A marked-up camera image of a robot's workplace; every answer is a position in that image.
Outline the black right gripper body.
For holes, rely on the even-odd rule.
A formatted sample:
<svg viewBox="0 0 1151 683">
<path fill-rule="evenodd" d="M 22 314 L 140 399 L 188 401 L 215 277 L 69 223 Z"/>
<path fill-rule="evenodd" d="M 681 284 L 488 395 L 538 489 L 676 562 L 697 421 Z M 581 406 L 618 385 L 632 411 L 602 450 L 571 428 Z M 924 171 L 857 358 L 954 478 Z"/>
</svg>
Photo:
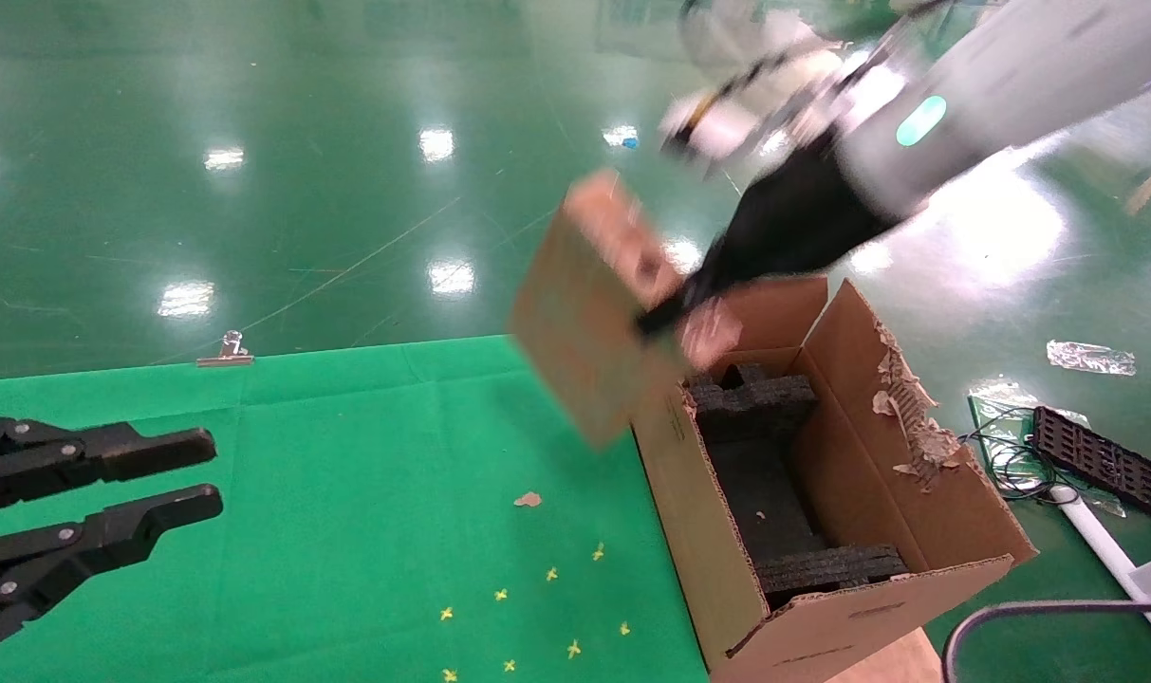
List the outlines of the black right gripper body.
<svg viewBox="0 0 1151 683">
<path fill-rule="evenodd" d="M 706 286 L 808 275 L 891 232 L 897 217 L 874 208 L 845 176 L 832 142 L 796 147 L 741 195 L 726 230 L 702 260 Z"/>
</svg>

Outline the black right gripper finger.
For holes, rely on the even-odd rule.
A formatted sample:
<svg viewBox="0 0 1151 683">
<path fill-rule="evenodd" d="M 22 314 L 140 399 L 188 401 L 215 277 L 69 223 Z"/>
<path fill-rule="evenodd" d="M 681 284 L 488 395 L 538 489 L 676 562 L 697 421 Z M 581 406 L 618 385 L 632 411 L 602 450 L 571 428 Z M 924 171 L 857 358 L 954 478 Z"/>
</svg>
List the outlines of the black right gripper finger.
<svg viewBox="0 0 1151 683">
<path fill-rule="evenodd" d="M 696 270 L 658 305 L 637 316 L 637 329 L 641 336 L 657 336 L 658 333 L 674 328 L 684 317 L 726 289 L 727 278 L 715 275 L 709 270 Z"/>
</svg>

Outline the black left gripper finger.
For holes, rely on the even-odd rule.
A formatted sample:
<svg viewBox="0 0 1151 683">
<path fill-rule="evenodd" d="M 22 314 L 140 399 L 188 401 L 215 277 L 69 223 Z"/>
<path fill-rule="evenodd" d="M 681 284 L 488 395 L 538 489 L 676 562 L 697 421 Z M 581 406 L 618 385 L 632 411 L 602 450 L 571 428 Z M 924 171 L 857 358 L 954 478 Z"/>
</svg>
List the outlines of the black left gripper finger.
<svg viewBox="0 0 1151 683">
<path fill-rule="evenodd" d="M 122 483 L 214 460 L 206 428 L 146 437 L 117 422 L 60 428 L 0 416 L 0 510 L 96 483 Z"/>
<path fill-rule="evenodd" d="M 163 532 L 222 510 L 215 485 L 199 484 L 110 506 L 81 522 L 0 536 L 0 644 L 85 580 L 145 562 Z"/>
</svg>

